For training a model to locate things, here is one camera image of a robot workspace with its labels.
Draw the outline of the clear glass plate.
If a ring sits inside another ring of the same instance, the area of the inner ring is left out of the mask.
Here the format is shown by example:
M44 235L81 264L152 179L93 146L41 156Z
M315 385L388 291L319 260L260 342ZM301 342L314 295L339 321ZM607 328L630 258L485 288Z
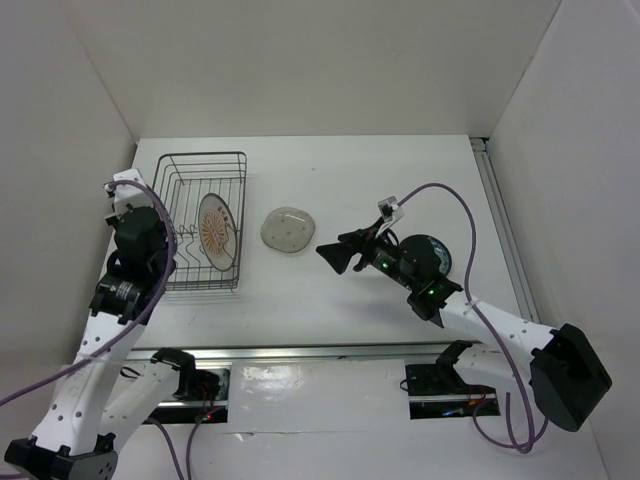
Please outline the clear glass plate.
M263 243L284 254L297 254L310 243L316 231L313 217L294 207L279 207L271 211L261 226Z

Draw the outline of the orange sunburst plate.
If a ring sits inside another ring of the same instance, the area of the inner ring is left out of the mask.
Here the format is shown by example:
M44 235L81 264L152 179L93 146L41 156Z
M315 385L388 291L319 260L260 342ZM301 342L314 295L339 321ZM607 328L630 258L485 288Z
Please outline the orange sunburst plate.
M198 209L202 250L214 269L231 270L239 250L238 230L230 207L215 193L206 194Z

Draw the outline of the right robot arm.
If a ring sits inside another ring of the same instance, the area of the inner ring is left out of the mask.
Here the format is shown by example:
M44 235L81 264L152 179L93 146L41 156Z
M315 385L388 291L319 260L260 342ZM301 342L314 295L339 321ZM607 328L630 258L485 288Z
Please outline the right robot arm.
M449 251L433 237L398 240L372 225L316 251L338 274L358 255L355 270L377 269L408 290L420 319L461 334L437 361L436 379L448 392L466 384L524 392L551 423L576 432L612 386L582 330L537 324L470 297L447 278L441 262Z

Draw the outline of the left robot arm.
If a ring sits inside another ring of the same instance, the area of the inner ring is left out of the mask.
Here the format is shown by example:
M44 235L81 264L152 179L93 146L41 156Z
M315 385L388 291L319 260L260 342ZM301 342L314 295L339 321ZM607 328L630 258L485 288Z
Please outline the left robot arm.
M197 387L193 355L164 347L117 398L120 371L150 320L173 271L175 239L168 216L126 207L112 217L116 249L96 286L74 363L54 379L57 393L26 438L4 460L27 479L110 479L135 431L169 397Z

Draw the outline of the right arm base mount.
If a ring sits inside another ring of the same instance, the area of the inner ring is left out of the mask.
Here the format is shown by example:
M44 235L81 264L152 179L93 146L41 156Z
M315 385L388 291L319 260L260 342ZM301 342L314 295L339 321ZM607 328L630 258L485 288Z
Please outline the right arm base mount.
M465 383L453 369L454 361L471 346L457 340L435 361L405 366L399 388L408 396L411 420L501 415L492 387Z

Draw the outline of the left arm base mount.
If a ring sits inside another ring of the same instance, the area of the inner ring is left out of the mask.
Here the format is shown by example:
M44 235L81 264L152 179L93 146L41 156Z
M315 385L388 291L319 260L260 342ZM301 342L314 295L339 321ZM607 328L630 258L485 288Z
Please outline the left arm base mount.
M153 363L169 363L180 373L178 388L152 411L150 418L162 424L226 423L231 371L227 367L205 368L182 350L163 347L143 366L125 365L120 376L135 380Z

